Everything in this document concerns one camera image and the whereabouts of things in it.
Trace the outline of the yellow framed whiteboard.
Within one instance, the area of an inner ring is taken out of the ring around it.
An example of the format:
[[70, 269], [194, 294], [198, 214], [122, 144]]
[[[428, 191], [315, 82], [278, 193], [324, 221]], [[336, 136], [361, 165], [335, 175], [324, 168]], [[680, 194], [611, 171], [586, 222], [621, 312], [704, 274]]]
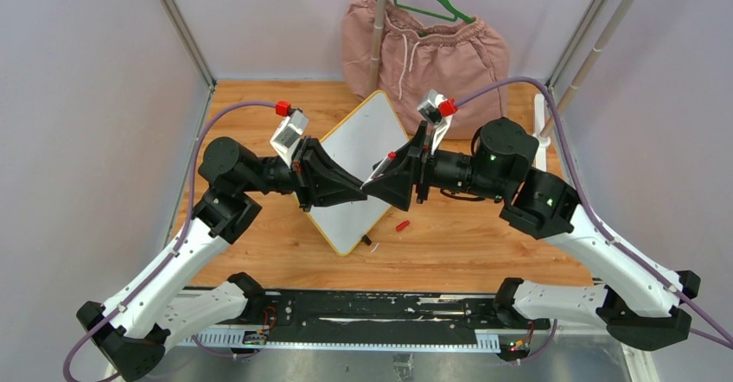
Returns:
[[[387, 94], [381, 90], [367, 96], [326, 135], [319, 138], [328, 157], [357, 179], [361, 186], [389, 153], [408, 141]], [[344, 201], [313, 206], [307, 215], [333, 251], [347, 256], [386, 215], [391, 206], [360, 189]]]

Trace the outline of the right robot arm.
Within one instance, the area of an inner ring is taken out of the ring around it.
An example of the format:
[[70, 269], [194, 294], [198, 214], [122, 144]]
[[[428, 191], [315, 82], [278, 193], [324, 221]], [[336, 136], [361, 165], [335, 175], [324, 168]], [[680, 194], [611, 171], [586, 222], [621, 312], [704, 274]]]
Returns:
[[681, 305], [697, 295], [699, 276], [668, 270], [605, 237], [569, 183], [532, 166], [538, 147], [508, 118], [484, 124], [470, 155], [436, 148], [421, 124], [408, 143], [375, 165], [363, 188], [400, 210], [425, 201], [432, 188], [494, 201], [510, 227], [567, 252], [596, 275], [597, 284], [583, 287], [506, 278], [493, 301], [495, 320], [505, 328], [544, 319], [577, 322], [643, 351], [686, 340], [692, 319]]

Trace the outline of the white marker pen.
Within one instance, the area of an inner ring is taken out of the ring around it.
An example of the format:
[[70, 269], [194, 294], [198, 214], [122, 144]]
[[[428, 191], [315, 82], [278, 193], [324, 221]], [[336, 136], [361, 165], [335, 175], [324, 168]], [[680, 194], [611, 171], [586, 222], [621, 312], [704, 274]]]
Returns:
[[368, 184], [380, 178], [388, 170], [390, 165], [395, 161], [396, 157], [397, 152], [390, 151], [382, 160], [375, 163], [373, 166], [373, 171], [362, 183], [360, 188], [365, 189]]

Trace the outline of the red marker cap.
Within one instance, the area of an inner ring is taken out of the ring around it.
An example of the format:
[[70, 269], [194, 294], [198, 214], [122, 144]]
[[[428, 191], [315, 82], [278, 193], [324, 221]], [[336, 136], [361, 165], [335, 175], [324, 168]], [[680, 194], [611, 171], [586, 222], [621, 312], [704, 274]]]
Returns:
[[395, 227], [395, 231], [396, 231], [396, 232], [401, 232], [401, 231], [403, 231], [403, 230], [404, 230], [404, 229], [405, 229], [406, 227], [408, 227], [408, 225], [410, 225], [410, 223], [411, 223], [411, 222], [410, 222], [409, 220], [405, 220], [405, 221], [403, 221], [403, 222], [399, 223], [399, 224], [398, 224], [398, 225], [397, 225], [397, 226]]

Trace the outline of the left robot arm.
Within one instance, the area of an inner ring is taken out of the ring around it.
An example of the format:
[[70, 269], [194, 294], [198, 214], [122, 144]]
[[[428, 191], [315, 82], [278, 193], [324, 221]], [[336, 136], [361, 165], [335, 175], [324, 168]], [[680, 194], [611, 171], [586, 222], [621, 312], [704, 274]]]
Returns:
[[171, 242], [115, 296], [86, 302], [77, 312], [93, 344], [126, 381], [145, 377], [170, 349], [214, 324], [269, 321], [265, 290], [244, 272], [201, 296], [176, 301], [191, 278], [259, 215], [252, 193], [293, 194], [304, 211], [366, 198], [361, 181], [313, 137], [298, 141], [292, 162], [256, 156], [234, 139], [219, 137], [206, 147], [198, 172], [207, 190], [188, 208]]

